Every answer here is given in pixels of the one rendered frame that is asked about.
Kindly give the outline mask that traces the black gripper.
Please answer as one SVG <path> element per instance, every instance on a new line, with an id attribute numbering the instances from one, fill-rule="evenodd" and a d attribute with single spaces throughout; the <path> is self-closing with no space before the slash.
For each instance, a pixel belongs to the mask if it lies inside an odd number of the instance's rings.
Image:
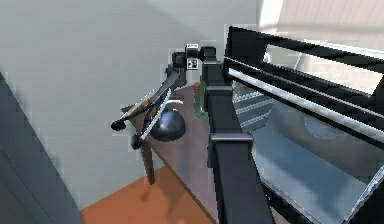
<path id="1" fill-rule="evenodd" d="M 141 131 L 132 136 L 131 146 L 134 150 L 141 147 L 143 141 L 160 119 L 172 91 L 187 84 L 186 54 L 184 52 L 174 52 L 172 54 L 172 62 L 165 69 L 165 73 L 167 79 L 157 90 L 152 90 L 145 95 L 139 102 L 125 111 L 119 119 L 111 123 L 112 130 L 121 131 L 126 128 L 125 122 L 127 120 L 141 113 L 146 113 Z"/>

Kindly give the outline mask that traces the brown dining table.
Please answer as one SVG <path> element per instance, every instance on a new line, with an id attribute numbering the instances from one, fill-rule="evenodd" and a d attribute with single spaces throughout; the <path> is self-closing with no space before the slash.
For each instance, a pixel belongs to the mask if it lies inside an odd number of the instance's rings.
<path id="1" fill-rule="evenodd" d="M 182 104 L 169 105 L 184 117 L 186 133 L 173 142 L 159 142 L 148 136 L 144 148 L 153 149 L 213 224 L 219 224 L 214 175 L 207 167 L 209 123 L 195 116 L 194 96 L 191 86 L 181 88 L 171 98 L 181 100 Z"/>

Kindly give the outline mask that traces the green bottle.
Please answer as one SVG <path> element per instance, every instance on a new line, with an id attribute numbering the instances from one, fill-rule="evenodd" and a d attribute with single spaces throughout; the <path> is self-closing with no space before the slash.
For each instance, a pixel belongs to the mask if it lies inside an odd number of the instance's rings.
<path id="1" fill-rule="evenodd" d="M 205 84 L 200 82 L 196 87 L 195 96 L 194 96 L 194 108 L 195 115 L 200 119 L 206 119 L 208 117 L 208 112 L 206 111 L 205 103 Z"/>

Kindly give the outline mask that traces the dark grey door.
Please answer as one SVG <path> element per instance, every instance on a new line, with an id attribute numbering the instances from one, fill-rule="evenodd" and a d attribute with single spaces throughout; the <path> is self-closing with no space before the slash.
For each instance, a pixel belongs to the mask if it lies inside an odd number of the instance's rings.
<path id="1" fill-rule="evenodd" d="M 0 153 L 43 209 L 49 224 L 81 224 L 73 197 L 1 73 Z"/>

